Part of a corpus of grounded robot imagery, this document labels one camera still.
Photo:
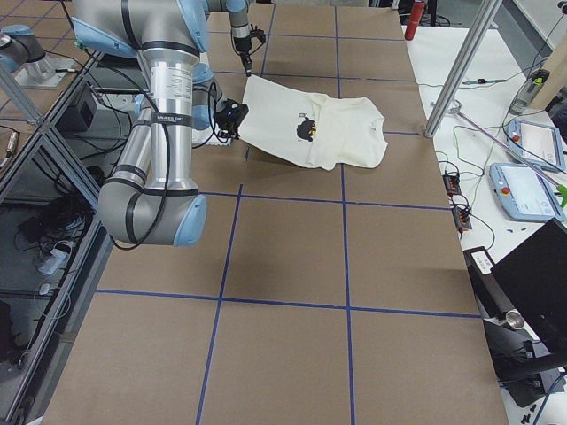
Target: black monitor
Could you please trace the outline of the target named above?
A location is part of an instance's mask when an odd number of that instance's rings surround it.
[[[567,352],[567,229],[552,219],[492,273],[550,352]]]

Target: grid of blue tape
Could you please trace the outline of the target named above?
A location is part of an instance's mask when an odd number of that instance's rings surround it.
[[[24,0],[21,0],[17,6],[12,9],[12,12],[15,11],[20,5],[22,5]],[[46,19],[46,15],[56,7],[57,4],[54,4],[44,15],[41,17],[37,22],[39,23],[42,19]],[[276,15],[276,7],[273,8],[272,16],[269,24],[268,29],[268,39],[264,50],[264,60],[262,63],[262,68],[260,75],[282,75],[282,74],[271,74],[265,73],[266,71],[266,57],[268,54],[269,48],[269,39],[270,36],[273,35],[271,32],[274,18]],[[71,32],[69,29],[63,37],[60,38],[53,38],[58,40],[53,49],[55,50],[61,42],[63,42],[67,37],[68,34]],[[319,37],[319,36],[309,36],[309,35],[302,35],[305,37]],[[341,97],[341,80],[358,80],[356,78],[349,78],[349,77],[341,77],[340,76],[340,61],[339,61],[339,53],[338,53],[338,40],[341,39],[359,39],[358,37],[339,37],[338,35],[338,15],[337,15],[337,8],[335,8],[335,36],[334,37],[324,37],[321,36],[319,38],[333,38],[336,43],[336,53],[337,53],[337,77],[327,77],[327,78],[334,78],[337,80],[337,90],[338,96]],[[377,41],[388,41],[388,42],[401,42],[402,40],[397,39],[384,39],[384,38],[363,38],[360,39],[364,40],[377,40]],[[282,76],[295,76],[295,77],[304,77],[304,78],[322,78],[320,76],[315,75],[282,75]],[[368,80],[372,81],[400,81],[400,82],[414,82],[409,80],[390,80],[390,79],[380,79],[380,78],[370,78]],[[2,107],[0,107],[0,111],[2,111],[5,106],[8,104],[9,101],[4,103]],[[385,132],[386,134],[395,134],[395,135],[418,135],[417,133],[412,132]],[[234,217],[232,221],[232,228],[230,230],[230,237],[229,237],[229,247],[227,249],[227,255],[225,259],[224,269],[222,273],[222,280],[221,280],[221,288],[219,291],[218,297],[208,297],[208,296],[199,296],[199,295],[189,295],[189,294],[175,294],[175,293],[160,293],[160,292],[146,292],[146,291],[133,291],[133,290],[109,290],[109,289],[100,289],[97,290],[98,293],[108,293],[108,294],[120,294],[120,295],[130,295],[130,296],[146,296],[146,297],[165,297],[165,298],[188,298],[188,299],[196,299],[196,300],[208,300],[216,302],[216,311],[214,316],[214,325],[213,331],[210,338],[210,344],[206,359],[206,368],[203,377],[203,382],[201,385],[201,393],[199,398],[198,404],[198,413],[197,418],[195,420],[196,425],[199,425],[201,422],[201,417],[203,413],[203,407],[206,398],[206,386],[208,381],[208,376],[210,373],[211,365],[213,362],[213,353],[214,353],[214,345],[217,335],[217,329],[219,325],[219,320],[221,318],[221,306],[222,303],[244,303],[244,304],[259,304],[259,305],[284,305],[290,307],[303,307],[303,308],[318,308],[318,309],[333,309],[333,310],[340,310],[344,311],[346,314],[346,334],[347,334],[347,346],[348,346],[348,372],[349,372],[349,391],[350,391],[350,413],[351,413],[351,425],[356,424],[356,414],[355,414],[355,393],[354,393],[354,368],[353,368],[353,339],[352,339],[352,316],[351,313],[355,312],[368,312],[368,313],[395,313],[395,314],[411,314],[411,315],[425,315],[425,316],[437,316],[437,317],[452,317],[452,318],[463,318],[463,319],[479,319],[480,316],[477,314],[467,314],[467,313],[443,313],[443,312],[428,312],[428,311],[416,311],[416,310],[400,310],[400,309],[388,309],[388,308],[373,308],[373,307],[365,307],[365,306],[356,306],[351,305],[351,298],[350,298],[350,280],[349,280],[349,265],[348,265],[348,233],[347,233],[347,217],[346,217],[346,207],[348,205],[370,205],[370,206],[382,206],[382,207],[395,207],[395,208],[416,208],[416,209],[428,209],[428,210],[440,210],[440,211],[448,211],[448,207],[436,207],[436,206],[427,206],[427,205],[396,205],[396,204],[385,204],[385,203],[371,203],[371,202],[354,202],[346,200],[346,177],[345,177],[345,169],[341,165],[340,166],[340,173],[341,173],[341,200],[329,200],[329,199],[307,199],[307,198],[293,198],[293,197],[268,197],[268,196],[256,196],[256,195],[245,195],[243,194],[243,185],[241,184],[237,194],[229,194],[229,193],[219,193],[219,192],[204,192],[208,195],[213,196],[222,196],[222,197],[235,197],[237,199]],[[297,201],[297,202],[324,202],[324,203],[333,203],[333,204],[341,204],[342,205],[342,217],[343,217],[343,237],[344,237],[344,257],[345,257],[345,294],[346,294],[346,303],[344,305],[325,305],[325,304],[310,304],[310,303],[296,303],[296,302],[284,302],[284,301],[275,301],[275,300],[262,300],[262,299],[247,299],[247,298],[233,298],[233,297],[224,297],[224,289],[226,285],[226,279],[229,271],[229,263],[230,263],[230,255],[232,253],[232,245],[234,241],[234,235],[236,232],[237,227],[237,220],[238,220],[238,211],[240,207],[240,202],[243,198],[261,198],[261,199],[272,199],[272,200],[286,200],[286,201]]]

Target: power adapter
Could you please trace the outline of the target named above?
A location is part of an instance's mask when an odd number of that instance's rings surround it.
[[[457,227],[459,233],[466,232],[467,230],[472,230],[472,224],[470,224],[470,211],[459,205],[451,205],[451,213],[453,213],[454,225]]]
[[[37,271],[45,276],[51,276],[71,254],[73,242],[59,241],[53,245],[50,256],[38,267]]]
[[[461,195],[461,185],[458,174],[443,174],[443,184],[445,185],[445,190],[447,194],[451,197],[454,195]]]

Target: sticker on robot arm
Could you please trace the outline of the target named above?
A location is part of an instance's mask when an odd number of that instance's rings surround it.
[[[190,72],[171,67],[151,69],[152,94],[156,99],[191,102],[193,77]]]

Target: plug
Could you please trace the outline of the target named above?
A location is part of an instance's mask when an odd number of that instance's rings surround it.
[[[41,264],[37,271],[45,276],[51,276],[71,254],[73,242],[59,241],[53,245],[50,256]]]

